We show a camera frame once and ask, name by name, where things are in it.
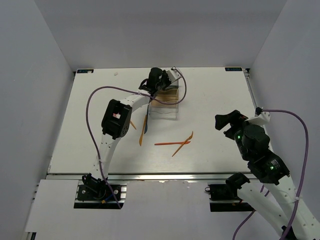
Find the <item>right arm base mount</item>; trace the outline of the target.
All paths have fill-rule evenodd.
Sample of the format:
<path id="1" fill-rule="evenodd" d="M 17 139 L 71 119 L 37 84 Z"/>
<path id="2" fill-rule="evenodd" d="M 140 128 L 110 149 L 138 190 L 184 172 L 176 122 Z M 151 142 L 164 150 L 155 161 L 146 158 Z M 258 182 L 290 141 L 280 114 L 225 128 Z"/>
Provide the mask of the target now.
<path id="1" fill-rule="evenodd" d="M 238 196 L 242 185 L 250 183 L 243 173 L 235 173 L 225 180 L 225 183 L 213 183 L 205 187 L 209 195 L 210 211 L 212 213 L 252 212 L 254 209 Z"/>

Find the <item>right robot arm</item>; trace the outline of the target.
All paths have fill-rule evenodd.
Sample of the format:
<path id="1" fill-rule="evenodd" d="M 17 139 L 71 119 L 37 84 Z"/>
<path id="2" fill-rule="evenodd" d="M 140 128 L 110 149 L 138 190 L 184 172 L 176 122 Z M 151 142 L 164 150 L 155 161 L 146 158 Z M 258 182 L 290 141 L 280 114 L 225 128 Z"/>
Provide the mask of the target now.
<path id="1" fill-rule="evenodd" d="M 271 118 L 272 109 L 256 108 L 255 116 L 249 118 L 240 111 L 215 116 L 215 129 L 224 131 L 225 137 L 233 140 L 250 172 L 276 200 L 271 202 L 263 193 L 254 189 L 252 182 L 243 173 L 235 173 L 226 181 L 226 195 L 247 202 L 275 230 L 282 240 L 318 240 L 320 223 L 304 202 L 301 192 L 304 183 L 309 153 L 309 132 L 305 122 L 297 118 L 305 132 L 305 150 L 299 185 L 295 186 L 285 162 L 270 149 L 270 137 L 264 125 Z"/>

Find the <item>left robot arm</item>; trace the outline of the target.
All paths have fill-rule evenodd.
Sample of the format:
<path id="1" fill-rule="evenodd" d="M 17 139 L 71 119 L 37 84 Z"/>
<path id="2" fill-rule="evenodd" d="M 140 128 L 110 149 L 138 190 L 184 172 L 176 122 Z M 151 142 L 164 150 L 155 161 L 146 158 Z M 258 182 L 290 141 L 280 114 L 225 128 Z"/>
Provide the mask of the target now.
<path id="1" fill-rule="evenodd" d="M 181 77 L 182 75 L 176 67 L 169 70 L 153 67 L 150 69 L 148 77 L 140 83 L 136 91 L 108 85 L 93 90 L 85 107 L 85 123 L 96 150 L 96 159 L 88 174 L 89 176 L 98 181 L 104 181 L 108 178 L 109 167 L 116 147 L 129 131 L 132 113 L 143 106 L 149 105 L 152 101 L 167 106 L 175 106 L 179 103 L 178 101 L 165 102 L 160 100 L 158 95 L 161 91 L 168 90 Z M 109 101 L 101 120 L 101 141 L 98 144 L 90 127 L 89 108 L 94 94 L 105 89 L 125 92 L 129 96 L 122 100 L 111 99 Z"/>

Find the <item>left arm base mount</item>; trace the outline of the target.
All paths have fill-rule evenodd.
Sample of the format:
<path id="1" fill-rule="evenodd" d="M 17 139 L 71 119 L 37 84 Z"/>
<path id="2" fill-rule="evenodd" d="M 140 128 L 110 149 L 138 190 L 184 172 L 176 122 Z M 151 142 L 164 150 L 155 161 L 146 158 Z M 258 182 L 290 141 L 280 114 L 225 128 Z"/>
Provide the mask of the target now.
<path id="1" fill-rule="evenodd" d="M 111 184 L 103 179 L 96 179 L 89 173 L 83 175 L 78 185 L 73 208 L 96 210 L 120 210 L 125 201 L 124 185 Z"/>

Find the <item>orange plastic fork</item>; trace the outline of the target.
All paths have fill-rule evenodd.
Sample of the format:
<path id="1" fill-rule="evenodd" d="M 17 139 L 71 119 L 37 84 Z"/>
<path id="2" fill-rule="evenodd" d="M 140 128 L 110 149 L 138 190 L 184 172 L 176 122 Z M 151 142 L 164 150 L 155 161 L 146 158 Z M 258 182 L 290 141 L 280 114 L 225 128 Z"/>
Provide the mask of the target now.
<path id="1" fill-rule="evenodd" d="M 174 157 L 180 150 L 181 148 L 188 142 L 190 141 L 192 138 L 193 138 L 193 135 L 194 135 L 194 132 L 192 131 L 191 132 L 191 135 L 185 140 L 183 141 L 180 146 L 177 148 L 177 150 L 172 154 L 172 157 Z"/>

